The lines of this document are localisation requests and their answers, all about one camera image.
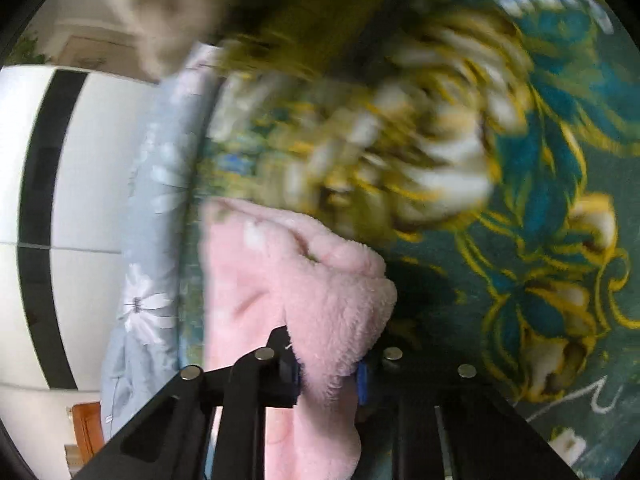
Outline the pink fleece floral garment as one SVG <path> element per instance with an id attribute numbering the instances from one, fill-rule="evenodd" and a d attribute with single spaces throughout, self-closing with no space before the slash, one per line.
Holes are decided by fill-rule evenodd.
<path id="1" fill-rule="evenodd" d="M 267 478 L 352 478 L 361 453 L 354 374 L 397 300 L 383 258 L 306 214 L 211 198 L 200 263 L 205 367 L 232 365 L 284 326 L 302 368 L 294 408 L 267 412 Z"/>

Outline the grey daisy print quilt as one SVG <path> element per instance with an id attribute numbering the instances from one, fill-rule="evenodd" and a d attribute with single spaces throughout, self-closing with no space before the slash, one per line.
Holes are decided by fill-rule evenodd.
<path id="1" fill-rule="evenodd" d="M 179 259 L 196 154 L 214 107 L 219 50 L 197 44 L 156 88 L 134 158 L 122 239 L 124 281 L 101 373 L 111 439 L 179 368 Z"/>

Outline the green floral bed blanket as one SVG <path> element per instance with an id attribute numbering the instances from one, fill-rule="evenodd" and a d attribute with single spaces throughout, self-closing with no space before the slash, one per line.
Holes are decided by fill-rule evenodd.
<path id="1" fill-rule="evenodd" d="M 382 254 L 390 331 L 469 358 L 582 479 L 639 439 L 639 50 L 604 0 L 294 0 L 222 45 L 179 358 L 204 360 L 196 216 L 309 214 Z"/>

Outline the beige fluffy garment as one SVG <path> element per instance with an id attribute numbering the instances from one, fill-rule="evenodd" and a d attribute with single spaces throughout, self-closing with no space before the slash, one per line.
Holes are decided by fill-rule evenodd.
<path id="1" fill-rule="evenodd" d="M 220 29 L 236 0 L 107 0 L 134 38 L 142 70 L 167 77 Z"/>

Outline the orange wooden bed frame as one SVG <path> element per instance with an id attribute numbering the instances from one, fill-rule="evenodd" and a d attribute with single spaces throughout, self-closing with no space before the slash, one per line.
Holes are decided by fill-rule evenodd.
<path id="1" fill-rule="evenodd" d="M 75 404 L 70 409 L 70 414 L 80 457 L 86 464 L 104 445 L 101 405 L 99 402 Z"/>

